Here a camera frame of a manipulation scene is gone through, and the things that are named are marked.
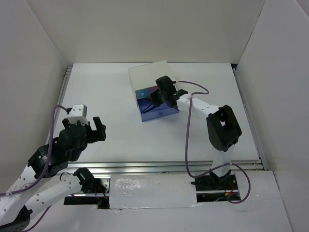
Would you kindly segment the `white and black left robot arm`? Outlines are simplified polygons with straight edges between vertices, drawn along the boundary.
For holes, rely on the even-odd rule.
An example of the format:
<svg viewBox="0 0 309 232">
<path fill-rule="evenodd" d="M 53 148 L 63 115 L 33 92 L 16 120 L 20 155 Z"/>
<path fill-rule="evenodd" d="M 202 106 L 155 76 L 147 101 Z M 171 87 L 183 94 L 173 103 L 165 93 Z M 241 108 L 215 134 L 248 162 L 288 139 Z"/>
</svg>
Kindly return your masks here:
<svg viewBox="0 0 309 232">
<path fill-rule="evenodd" d="M 59 172 L 67 168 L 70 161 L 76 161 L 88 144 L 106 139 L 106 126 L 99 117 L 93 121 L 96 130 L 89 123 L 62 121 L 64 130 L 52 138 L 47 145 L 37 149 L 22 174 L 0 197 L 0 230 L 2 232 L 29 231 L 27 226 L 38 214 L 44 216 L 49 208 L 69 195 L 105 194 L 106 187 L 99 178 L 86 168 L 78 168 L 60 183 L 39 192 L 38 190 Z"/>
</svg>

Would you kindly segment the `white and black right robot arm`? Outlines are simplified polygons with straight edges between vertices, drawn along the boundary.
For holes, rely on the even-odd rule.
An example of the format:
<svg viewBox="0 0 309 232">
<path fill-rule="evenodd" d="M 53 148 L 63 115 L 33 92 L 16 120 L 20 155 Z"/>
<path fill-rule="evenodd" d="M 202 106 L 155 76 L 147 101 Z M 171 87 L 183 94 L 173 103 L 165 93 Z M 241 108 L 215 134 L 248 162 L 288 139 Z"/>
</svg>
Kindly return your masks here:
<svg viewBox="0 0 309 232">
<path fill-rule="evenodd" d="M 165 103 L 169 108 L 188 113 L 184 151 L 188 175 L 194 179 L 209 175 L 211 186 L 215 189 L 221 189 L 226 185 L 231 174 L 230 151 L 242 135 L 242 130 L 232 108 L 228 105 L 212 105 L 195 98 L 195 95 L 198 94 L 209 94 L 209 91 L 202 85 L 198 85 L 202 88 L 201 92 L 189 93 L 184 89 L 176 89 L 177 81 L 171 80 L 168 76 L 160 77 L 155 82 L 157 90 L 148 96 L 148 100 L 154 107 L 159 107 Z M 190 172 L 188 163 L 190 125 L 193 115 L 206 124 L 209 142 L 215 149 L 211 169 L 199 175 L 193 175 Z"/>
</svg>

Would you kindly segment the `white mini drawer cabinet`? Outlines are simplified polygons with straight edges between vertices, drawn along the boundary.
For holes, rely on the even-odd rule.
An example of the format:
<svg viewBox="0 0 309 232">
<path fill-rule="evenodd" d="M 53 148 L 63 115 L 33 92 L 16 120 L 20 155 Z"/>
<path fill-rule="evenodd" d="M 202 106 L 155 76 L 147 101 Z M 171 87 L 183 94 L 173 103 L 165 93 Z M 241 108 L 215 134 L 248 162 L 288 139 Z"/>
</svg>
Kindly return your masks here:
<svg viewBox="0 0 309 232">
<path fill-rule="evenodd" d="M 157 86 L 155 81 L 160 77 L 168 76 L 172 81 L 176 81 L 166 60 L 131 67 L 128 69 L 128 73 L 135 99 L 136 90 Z"/>
</svg>

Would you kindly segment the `pink drawer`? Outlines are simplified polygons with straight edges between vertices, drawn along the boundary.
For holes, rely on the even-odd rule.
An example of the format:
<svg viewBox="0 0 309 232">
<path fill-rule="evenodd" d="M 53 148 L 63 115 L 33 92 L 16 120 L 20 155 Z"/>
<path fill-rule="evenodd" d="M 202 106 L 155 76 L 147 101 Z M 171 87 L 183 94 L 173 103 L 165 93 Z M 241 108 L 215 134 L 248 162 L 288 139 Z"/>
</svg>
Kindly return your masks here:
<svg viewBox="0 0 309 232">
<path fill-rule="evenodd" d="M 150 88 L 149 88 L 149 94 L 151 94 L 151 93 L 153 93 L 153 92 L 155 92 L 155 91 L 157 91 L 157 90 L 158 90 L 158 86 L 150 87 Z"/>
</svg>

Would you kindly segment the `purple-blue bottom drawer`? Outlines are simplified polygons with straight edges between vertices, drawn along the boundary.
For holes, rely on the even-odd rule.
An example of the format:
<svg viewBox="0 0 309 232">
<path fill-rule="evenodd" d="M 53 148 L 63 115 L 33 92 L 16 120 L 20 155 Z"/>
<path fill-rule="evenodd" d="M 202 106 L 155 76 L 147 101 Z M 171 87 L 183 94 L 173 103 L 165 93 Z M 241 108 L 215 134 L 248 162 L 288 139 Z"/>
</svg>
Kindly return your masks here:
<svg viewBox="0 0 309 232">
<path fill-rule="evenodd" d="M 174 108 L 169 108 L 166 103 L 159 107 L 155 107 L 148 101 L 137 100 L 137 106 L 140 111 L 141 121 L 149 121 L 156 118 L 177 114 L 179 111 Z"/>
</svg>

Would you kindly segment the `black fluffy makeup brush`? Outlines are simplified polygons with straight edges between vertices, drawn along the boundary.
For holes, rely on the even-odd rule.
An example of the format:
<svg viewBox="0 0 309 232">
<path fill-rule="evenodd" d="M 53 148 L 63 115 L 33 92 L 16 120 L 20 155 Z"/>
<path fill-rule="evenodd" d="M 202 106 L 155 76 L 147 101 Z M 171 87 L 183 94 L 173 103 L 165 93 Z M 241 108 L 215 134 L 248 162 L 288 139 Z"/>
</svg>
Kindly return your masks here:
<svg viewBox="0 0 309 232">
<path fill-rule="evenodd" d="M 150 96 L 150 95 L 148 95 L 148 96 L 146 96 L 146 97 L 142 98 L 142 100 L 141 100 L 141 101 L 142 101 L 142 102 L 143 102 L 143 101 L 152 102 L 152 99 L 151 99 L 151 96 Z"/>
</svg>

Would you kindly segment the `light blue small drawer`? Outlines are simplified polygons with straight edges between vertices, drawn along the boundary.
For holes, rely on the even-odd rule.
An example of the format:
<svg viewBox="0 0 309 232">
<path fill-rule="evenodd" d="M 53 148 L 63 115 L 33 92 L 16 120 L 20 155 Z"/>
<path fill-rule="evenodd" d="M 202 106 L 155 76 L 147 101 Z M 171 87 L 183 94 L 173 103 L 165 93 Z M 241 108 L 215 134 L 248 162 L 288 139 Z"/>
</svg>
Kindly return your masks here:
<svg viewBox="0 0 309 232">
<path fill-rule="evenodd" d="M 150 89 L 145 88 L 145 89 L 139 89 L 135 91 L 136 94 L 136 99 L 142 99 L 147 97 L 150 94 Z"/>
</svg>

